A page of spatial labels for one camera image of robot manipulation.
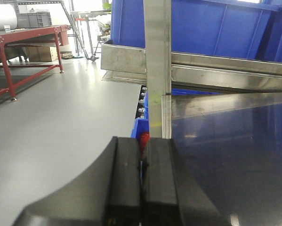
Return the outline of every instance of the gray floor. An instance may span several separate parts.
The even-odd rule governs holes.
[[[130,136],[140,86],[101,81],[99,60],[64,67],[0,104],[0,226],[79,175],[112,136]]]

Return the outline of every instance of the blue plastic bin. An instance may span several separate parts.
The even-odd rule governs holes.
[[[140,141],[140,136],[143,132],[149,132],[148,119],[135,119],[135,124],[131,132],[131,137]]]
[[[282,62],[282,7],[275,15],[263,60]]]
[[[143,0],[113,0],[113,44],[145,47]],[[236,0],[173,0],[172,50],[254,59],[277,6]]]

